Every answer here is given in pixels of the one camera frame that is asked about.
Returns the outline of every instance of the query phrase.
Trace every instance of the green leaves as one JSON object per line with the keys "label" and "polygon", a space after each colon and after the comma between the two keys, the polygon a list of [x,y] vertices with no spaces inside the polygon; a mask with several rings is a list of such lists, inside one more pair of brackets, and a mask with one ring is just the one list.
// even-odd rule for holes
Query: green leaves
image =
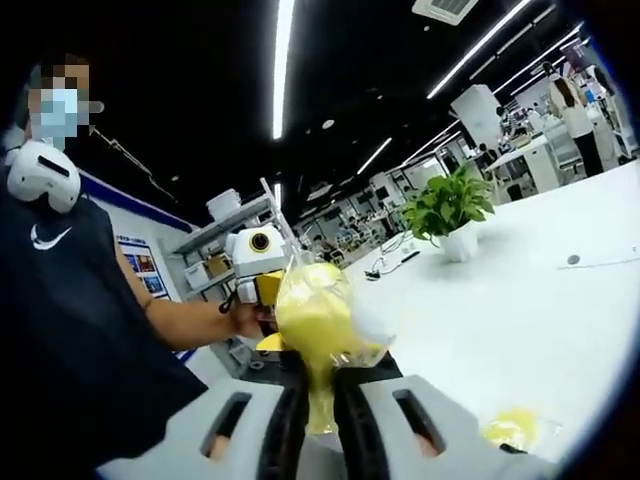
{"label": "green leaves", "polygon": [[407,202],[403,217],[416,238],[432,241],[433,236],[449,235],[471,220],[484,221],[484,212],[494,213],[487,199],[490,188],[460,167],[450,177],[429,179],[427,188]]}

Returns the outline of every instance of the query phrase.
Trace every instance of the white flower pot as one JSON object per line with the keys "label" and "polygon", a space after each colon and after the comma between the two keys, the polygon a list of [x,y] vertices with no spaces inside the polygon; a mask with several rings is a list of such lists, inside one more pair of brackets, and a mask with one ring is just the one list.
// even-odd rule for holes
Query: white flower pot
{"label": "white flower pot", "polygon": [[469,222],[449,234],[437,237],[444,254],[452,262],[466,262],[478,254],[478,235],[474,222]]}

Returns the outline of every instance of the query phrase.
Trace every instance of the potted plant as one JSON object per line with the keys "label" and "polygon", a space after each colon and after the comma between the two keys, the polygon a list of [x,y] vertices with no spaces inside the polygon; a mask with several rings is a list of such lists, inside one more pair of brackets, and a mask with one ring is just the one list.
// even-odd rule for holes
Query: potted plant
{"label": "potted plant", "polygon": [[478,252],[473,222],[483,222],[485,212],[494,213],[487,199],[488,183],[471,178],[464,167],[450,177],[433,177],[427,188],[403,209],[403,217],[413,235],[433,242],[436,237],[445,255],[464,262]]}

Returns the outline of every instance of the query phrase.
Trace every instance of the nike logo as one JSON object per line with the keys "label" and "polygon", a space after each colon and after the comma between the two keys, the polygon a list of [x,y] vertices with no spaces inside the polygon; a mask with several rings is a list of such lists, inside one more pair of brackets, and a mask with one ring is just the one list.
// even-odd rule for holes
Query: nike logo
{"label": "nike logo", "polygon": [[62,240],[62,238],[67,233],[71,231],[72,228],[73,227],[67,228],[64,232],[62,232],[53,240],[45,242],[44,240],[40,240],[38,238],[38,232],[36,231],[36,226],[34,224],[33,227],[31,227],[31,243],[33,243],[33,248],[35,248],[36,250],[51,250],[53,247],[55,247],[58,244],[60,240]]}

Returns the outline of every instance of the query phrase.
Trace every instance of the yellow plastic bag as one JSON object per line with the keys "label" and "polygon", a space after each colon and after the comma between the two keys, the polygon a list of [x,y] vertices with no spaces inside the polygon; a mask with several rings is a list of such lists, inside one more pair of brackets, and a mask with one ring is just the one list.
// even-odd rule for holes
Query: yellow plastic bag
{"label": "yellow plastic bag", "polygon": [[329,263],[289,268],[280,285],[278,330],[287,347],[300,352],[309,372],[310,434],[337,432],[333,371],[347,365],[374,366],[393,340],[378,327],[371,328],[357,305],[347,278]]}

